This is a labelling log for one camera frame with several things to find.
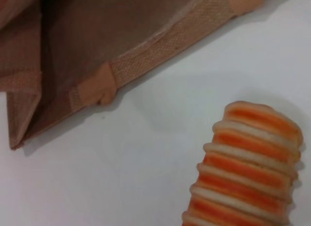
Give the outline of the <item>brown jute tote bag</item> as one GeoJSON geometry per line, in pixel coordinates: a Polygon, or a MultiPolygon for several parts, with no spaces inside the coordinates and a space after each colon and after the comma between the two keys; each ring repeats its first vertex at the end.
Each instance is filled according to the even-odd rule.
{"type": "Polygon", "coordinates": [[[176,56],[265,0],[0,0],[9,146],[176,56]]]}

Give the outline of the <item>orange striped bread loaf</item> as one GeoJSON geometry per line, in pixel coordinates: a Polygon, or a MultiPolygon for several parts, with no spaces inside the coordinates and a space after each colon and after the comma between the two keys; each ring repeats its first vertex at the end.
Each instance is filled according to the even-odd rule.
{"type": "Polygon", "coordinates": [[[212,131],[182,226],[289,226],[300,127],[272,107],[236,101],[212,131]]]}

